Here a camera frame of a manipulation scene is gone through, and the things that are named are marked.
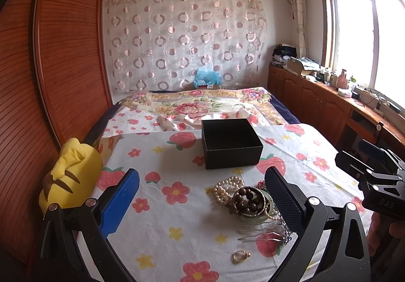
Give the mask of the metal hair comb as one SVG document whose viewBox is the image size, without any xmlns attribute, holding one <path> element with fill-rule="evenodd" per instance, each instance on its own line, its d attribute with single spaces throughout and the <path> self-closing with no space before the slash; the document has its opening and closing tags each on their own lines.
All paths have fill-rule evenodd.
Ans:
<svg viewBox="0 0 405 282">
<path fill-rule="evenodd" d="M 264 241 L 275 241 L 288 244 L 292 240 L 292 232 L 282 217 L 270 217 L 256 223 L 242 224 L 237 230 L 238 241 L 255 242 L 262 237 Z"/>
</svg>

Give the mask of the black jewelry box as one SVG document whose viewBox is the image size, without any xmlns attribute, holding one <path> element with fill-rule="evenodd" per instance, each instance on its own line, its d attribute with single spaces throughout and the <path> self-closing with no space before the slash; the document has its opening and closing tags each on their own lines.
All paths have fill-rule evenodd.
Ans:
<svg viewBox="0 0 405 282">
<path fill-rule="evenodd" d="M 255 166 L 263 151 L 247 119 L 202 121 L 202 144 L 208 170 Z"/>
</svg>

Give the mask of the wooden side cabinet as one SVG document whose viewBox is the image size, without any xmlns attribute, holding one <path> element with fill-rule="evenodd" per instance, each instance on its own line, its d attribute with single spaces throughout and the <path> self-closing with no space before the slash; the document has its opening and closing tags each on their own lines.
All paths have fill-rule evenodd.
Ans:
<svg viewBox="0 0 405 282">
<path fill-rule="evenodd" d="M 336 149 L 350 148 L 361 137 L 404 158 L 404 133 L 364 102 L 338 95 L 288 70 L 269 66 L 268 90 L 300 122 L 316 128 Z"/>
</svg>

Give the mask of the yellow plush toy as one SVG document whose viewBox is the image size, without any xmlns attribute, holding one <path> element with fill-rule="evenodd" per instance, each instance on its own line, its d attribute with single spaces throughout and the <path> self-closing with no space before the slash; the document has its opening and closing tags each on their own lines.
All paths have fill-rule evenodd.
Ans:
<svg viewBox="0 0 405 282">
<path fill-rule="evenodd" d="M 91 196 L 102 168 L 102 159 L 96 149 L 70 138 L 43 179 L 38 199 L 41 211 L 46 213 L 53 203 L 63 209 L 81 206 Z"/>
</svg>

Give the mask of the pink bottle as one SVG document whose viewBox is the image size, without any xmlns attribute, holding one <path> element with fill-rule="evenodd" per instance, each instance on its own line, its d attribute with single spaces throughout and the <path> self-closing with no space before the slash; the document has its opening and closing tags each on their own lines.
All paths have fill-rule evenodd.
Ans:
<svg viewBox="0 0 405 282">
<path fill-rule="evenodd" d="M 336 88 L 337 89 L 347 89 L 348 88 L 347 71 L 345 69 L 342 69 L 340 75 L 337 78 Z"/>
</svg>

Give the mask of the green jade bangle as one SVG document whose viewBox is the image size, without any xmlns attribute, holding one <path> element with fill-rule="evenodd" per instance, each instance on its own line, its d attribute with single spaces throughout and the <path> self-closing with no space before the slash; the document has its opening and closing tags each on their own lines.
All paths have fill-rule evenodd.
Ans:
<svg viewBox="0 0 405 282">
<path fill-rule="evenodd" d="M 237 216 L 244 222 L 262 222 L 270 217 L 278 217 L 279 212 L 271 196 L 261 189 L 255 187 L 245 187 L 253 195 L 252 199 L 244 194 L 243 201 L 239 202 L 239 208 L 236 208 Z"/>
</svg>

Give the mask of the floral bed sheet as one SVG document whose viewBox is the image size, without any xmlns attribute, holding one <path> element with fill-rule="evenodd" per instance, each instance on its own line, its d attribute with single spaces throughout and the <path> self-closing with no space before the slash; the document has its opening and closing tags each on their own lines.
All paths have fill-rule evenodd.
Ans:
<svg viewBox="0 0 405 282">
<path fill-rule="evenodd" d="M 354 203 L 364 227 L 371 212 L 362 206 L 357 182 L 335 165 L 336 149 L 307 124 L 262 126 L 259 163 L 207 170 L 201 133 L 131 133 L 99 143 L 104 165 L 95 198 L 130 168 L 140 186 L 117 231 L 108 236 L 137 281 L 267 281 L 290 245 L 238 241 L 243 222 L 216 201 L 213 188 L 232 178 L 256 186 L 275 166 L 306 196 L 342 207 Z"/>
</svg>

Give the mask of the stack of books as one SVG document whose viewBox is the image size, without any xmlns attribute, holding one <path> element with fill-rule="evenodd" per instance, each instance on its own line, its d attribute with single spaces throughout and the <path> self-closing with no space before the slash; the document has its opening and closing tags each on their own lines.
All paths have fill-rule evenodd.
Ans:
<svg viewBox="0 0 405 282">
<path fill-rule="evenodd" d="M 320 72 L 318 63 L 306 57 L 299 58 L 295 47 L 283 43 L 275 46 L 271 64 L 299 76 L 314 76 L 317 72 Z"/>
</svg>

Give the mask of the window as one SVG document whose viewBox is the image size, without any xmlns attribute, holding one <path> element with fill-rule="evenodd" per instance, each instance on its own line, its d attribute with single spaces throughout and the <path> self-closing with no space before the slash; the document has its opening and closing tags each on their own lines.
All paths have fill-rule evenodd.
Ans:
<svg viewBox="0 0 405 282">
<path fill-rule="evenodd" d="M 404 4 L 401 0 L 323 0 L 325 64 L 351 83 L 404 105 Z"/>
</svg>

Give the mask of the floral quilt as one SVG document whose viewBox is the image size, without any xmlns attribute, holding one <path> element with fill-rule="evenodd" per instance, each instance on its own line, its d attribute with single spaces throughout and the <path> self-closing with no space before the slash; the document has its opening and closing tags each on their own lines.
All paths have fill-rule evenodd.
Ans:
<svg viewBox="0 0 405 282">
<path fill-rule="evenodd" d="M 299 120 L 263 87 L 139 92 L 119 102 L 103 138 L 137 133 L 198 130 L 209 119 L 247 119 L 256 126 L 297 124 Z"/>
</svg>

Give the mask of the blue bag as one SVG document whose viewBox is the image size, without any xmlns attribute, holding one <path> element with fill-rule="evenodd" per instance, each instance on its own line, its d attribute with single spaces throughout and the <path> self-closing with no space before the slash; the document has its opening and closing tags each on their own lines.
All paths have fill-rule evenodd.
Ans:
<svg viewBox="0 0 405 282">
<path fill-rule="evenodd" d="M 214 85 L 221 86 L 222 79 L 218 72 L 206 71 L 197 69 L 194 76 L 193 85 L 197 89 L 198 87 L 210 87 Z"/>
</svg>

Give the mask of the wooden wardrobe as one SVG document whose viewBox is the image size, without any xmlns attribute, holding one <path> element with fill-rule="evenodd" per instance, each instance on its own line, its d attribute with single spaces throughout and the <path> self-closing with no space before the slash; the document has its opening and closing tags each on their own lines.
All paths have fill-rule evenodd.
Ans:
<svg viewBox="0 0 405 282">
<path fill-rule="evenodd" d="M 31 277 L 44 176 L 112 106 L 102 0 L 1 0 L 1 280 Z"/>
</svg>

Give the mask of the window curtain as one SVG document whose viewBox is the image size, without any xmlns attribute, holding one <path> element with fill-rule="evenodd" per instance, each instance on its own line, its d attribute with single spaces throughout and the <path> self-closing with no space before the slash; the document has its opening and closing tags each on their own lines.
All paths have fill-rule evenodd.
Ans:
<svg viewBox="0 0 405 282">
<path fill-rule="evenodd" d="M 307 55 L 306 43 L 306 0 L 290 0 L 297 33 L 297 56 Z"/>
</svg>

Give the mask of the pink circle pattern curtain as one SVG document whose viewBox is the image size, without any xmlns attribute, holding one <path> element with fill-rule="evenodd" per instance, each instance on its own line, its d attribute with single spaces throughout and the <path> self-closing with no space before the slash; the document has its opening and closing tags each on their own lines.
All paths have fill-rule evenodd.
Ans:
<svg viewBox="0 0 405 282">
<path fill-rule="evenodd" d="M 267 22 L 260 0 L 104 0 L 112 88 L 181 91 L 212 73 L 224 87 L 259 83 Z"/>
</svg>

